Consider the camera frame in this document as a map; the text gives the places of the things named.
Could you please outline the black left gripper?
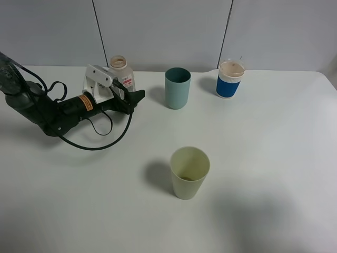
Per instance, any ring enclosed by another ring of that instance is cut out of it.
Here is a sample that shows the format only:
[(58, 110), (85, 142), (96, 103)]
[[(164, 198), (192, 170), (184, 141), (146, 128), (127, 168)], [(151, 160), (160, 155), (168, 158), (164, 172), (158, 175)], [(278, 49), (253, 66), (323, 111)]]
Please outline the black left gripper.
[(124, 100), (115, 94), (112, 99), (96, 103), (91, 94), (84, 92), (77, 97), (77, 115), (83, 119), (87, 119), (107, 110), (130, 115), (143, 98), (145, 98), (145, 91), (139, 90), (124, 92)]

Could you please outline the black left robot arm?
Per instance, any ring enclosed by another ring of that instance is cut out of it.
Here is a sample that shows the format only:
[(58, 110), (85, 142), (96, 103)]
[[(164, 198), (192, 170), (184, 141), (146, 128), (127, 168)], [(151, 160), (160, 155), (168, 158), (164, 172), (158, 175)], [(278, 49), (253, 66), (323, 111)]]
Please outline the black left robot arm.
[(111, 72), (98, 65), (88, 65), (82, 94), (66, 98), (67, 87), (60, 99), (48, 93), (57, 82), (47, 87), (35, 73), (1, 54), (1, 91), (8, 106), (38, 125), (51, 137), (65, 135), (81, 121), (106, 111), (133, 113), (145, 91), (130, 92)]

